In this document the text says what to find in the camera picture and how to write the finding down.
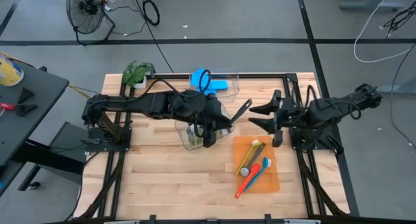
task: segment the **orange cutting board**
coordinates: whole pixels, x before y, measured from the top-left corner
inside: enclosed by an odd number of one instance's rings
[[[263,158],[267,157],[271,159],[272,166],[266,168],[264,172],[256,179],[256,181],[250,186],[250,188],[246,191],[246,193],[274,193],[278,192],[280,189],[279,184],[279,177],[278,177],[278,169],[276,166],[276,158],[274,157],[274,152],[272,148],[272,138],[270,136],[236,136],[234,137],[234,145],[233,145],[233,152],[234,152],[234,171],[237,174],[237,170],[241,165],[241,162],[244,160],[247,152],[252,147],[252,141],[259,140],[260,142],[264,143],[266,146],[261,151],[260,155],[255,159],[254,163],[258,163],[260,167],[263,167]],[[249,161],[252,159],[255,150],[253,149],[250,153],[247,161],[244,165],[247,165]],[[246,180],[246,177],[243,177],[238,173],[237,177],[237,189],[239,189],[240,185]]]

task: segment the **yellow can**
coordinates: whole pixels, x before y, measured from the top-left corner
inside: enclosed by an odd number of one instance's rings
[[[14,65],[5,56],[0,55],[0,85],[13,86],[18,84],[24,76],[24,72]]]

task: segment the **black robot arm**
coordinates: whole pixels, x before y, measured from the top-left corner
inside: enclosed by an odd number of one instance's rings
[[[174,119],[203,127],[203,146],[216,142],[215,131],[229,129],[250,107],[251,99],[232,119],[222,114],[221,102],[214,95],[203,95],[195,90],[145,93],[140,97],[111,97],[95,95],[86,103],[82,119],[85,125],[97,125],[116,143],[123,140],[122,130],[110,121],[105,112],[134,112],[152,119]]]
[[[329,125],[336,124],[343,117],[351,115],[353,119],[361,117],[361,111],[366,108],[375,108],[380,105],[382,96],[376,91],[376,87],[362,84],[355,92],[342,98],[317,99],[312,86],[308,86],[305,106],[297,106],[292,97],[281,97],[281,92],[274,92],[271,102],[263,106],[250,109],[251,112],[269,115],[274,113],[271,119],[249,118],[269,134],[274,134],[274,147],[282,143],[282,127],[304,130],[302,134],[316,132],[325,129]],[[310,92],[314,96],[309,106]]]

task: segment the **black table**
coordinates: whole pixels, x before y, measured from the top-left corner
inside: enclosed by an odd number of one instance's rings
[[[50,151],[50,147],[29,140],[29,136],[64,93],[69,82],[24,63],[16,61],[14,63],[21,67],[25,76],[15,86],[0,86],[2,97],[0,102],[16,105],[24,87],[33,92],[34,96],[22,104],[38,107],[24,117],[17,116],[15,111],[4,111],[0,116],[0,195],[4,193],[26,162],[51,166],[72,173],[81,173],[83,164],[78,160],[55,154]],[[68,166],[75,166],[75,168],[68,169]],[[38,168],[36,165],[29,174],[31,179],[37,173]]]

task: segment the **toothbrush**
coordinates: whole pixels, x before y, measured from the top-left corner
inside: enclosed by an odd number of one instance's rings
[[[261,168],[260,172],[247,184],[247,187],[244,189],[244,191],[246,191],[255,182],[255,180],[262,174],[262,172],[264,172],[266,168],[269,168],[271,166],[271,159],[268,159],[267,157],[263,158],[263,168]]]
[[[239,187],[239,189],[237,190],[237,192],[235,193],[234,197],[236,199],[238,199],[240,197],[240,195],[243,193],[244,189],[247,187],[247,184],[250,182],[250,180],[254,177],[254,175],[256,175],[258,172],[260,171],[260,165],[259,164],[254,164],[251,168],[250,168],[250,174],[247,176],[247,179],[244,181],[244,183],[242,183]]]
[[[243,168],[241,168],[240,170],[240,174],[243,177],[247,177],[247,175],[250,173],[250,167],[252,166],[252,164],[254,163],[255,159],[260,155],[261,151],[265,148],[265,144],[261,144],[260,147],[257,148],[257,150],[255,151],[252,159],[249,161],[249,163],[247,164],[247,166],[244,166]]]
[[[260,141],[259,140],[253,140],[252,147],[250,148],[250,150],[246,154],[246,157],[244,158],[244,160],[241,162],[241,165],[240,165],[239,169],[237,170],[236,175],[238,175],[240,173],[241,168],[243,167],[244,163],[246,163],[247,158],[250,155],[250,153],[253,151],[253,149],[255,149],[256,147],[259,147],[259,146],[261,146]]]

